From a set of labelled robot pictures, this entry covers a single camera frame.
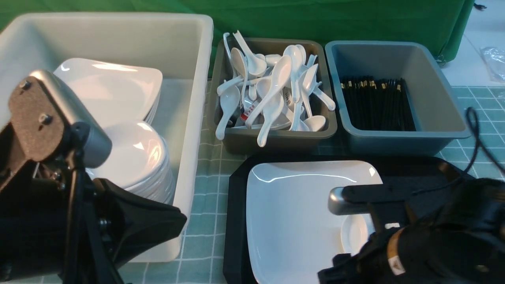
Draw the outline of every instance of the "chopsticks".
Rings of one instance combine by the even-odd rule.
[[[372,76],[340,80],[351,123],[361,130],[416,131],[407,85],[401,79]]]

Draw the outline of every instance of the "white sticker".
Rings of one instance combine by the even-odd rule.
[[[389,267],[391,267],[391,271],[393,271],[394,275],[398,276],[405,273],[405,268],[403,268],[398,255],[389,258],[387,261],[389,262]]]
[[[386,228],[386,230],[389,230],[391,228],[400,228],[400,223],[388,223],[385,224],[384,227]]]

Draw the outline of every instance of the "bolt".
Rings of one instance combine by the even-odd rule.
[[[51,178],[54,180],[60,180],[62,178],[62,175],[59,172],[55,172],[55,173],[53,173]]]
[[[482,272],[482,273],[489,272],[489,268],[487,268],[487,266],[484,266],[484,265],[477,265],[477,266],[475,266],[475,269],[477,269],[479,272]]]
[[[501,228],[500,228],[500,235],[501,235],[501,239],[502,240],[505,240],[505,222],[503,222],[501,224]]]
[[[109,227],[110,224],[111,224],[111,222],[105,218],[100,218],[100,220],[98,222],[100,230],[102,230],[102,231],[105,231],[107,229],[107,227]]]
[[[31,83],[28,82],[27,80],[23,80],[21,81],[21,83],[19,83],[19,87],[22,88],[23,90],[28,90],[31,86]]]
[[[3,171],[0,171],[0,179],[7,179],[12,175],[11,169],[7,168]]]
[[[50,124],[52,120],[53,120],[53,117],[51,115],[49,115],[49,114],[46,114],[46,113],[42,113],[38,117],[38,122],[40,124],[44,124],[44,125]]]

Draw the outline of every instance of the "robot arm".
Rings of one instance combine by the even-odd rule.
[[[462,182],[447,203],[424,216],[409,206],[411,192],[396,193],[381,184],[332,190],[332,213],[369,211],[376,232],[357,255],[335,256],[334,267],[318,273],[321,284],[503,283],[505,183]],[[387,226],[394,220],[385,217],[386,210],[398,216],[401,228]]]
[[[65,284],[123,283],[117,267],[180,235],[178,208],[131,194],[86,167],[112,143],[75,94],[38,70],[14,89],[0,132],[0,282],[58,273]],[[37,163],[42,178],[33,178]]]

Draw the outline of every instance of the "plastic bag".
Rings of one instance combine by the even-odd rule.
[[[492,79],[505,82],[505,51],[495,47],[487,47],[481,48],[480,53]]]

